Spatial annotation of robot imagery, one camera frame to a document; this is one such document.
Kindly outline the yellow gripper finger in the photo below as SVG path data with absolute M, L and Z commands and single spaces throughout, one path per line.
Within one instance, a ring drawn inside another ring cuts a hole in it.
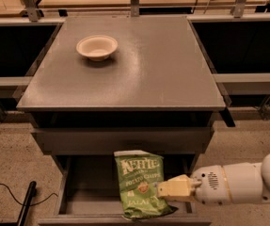
M 201 180 L 192 179 L 183 174 L 156 185 L 157 197 L 166 201 L 192 202 Z

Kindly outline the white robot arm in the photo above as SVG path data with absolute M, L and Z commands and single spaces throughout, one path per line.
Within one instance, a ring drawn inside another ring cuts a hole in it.
M 157 186 L 167 201 L 196 201 L 205 205 L 270 203 L 270 154 L 260 163 L 202 167 Z

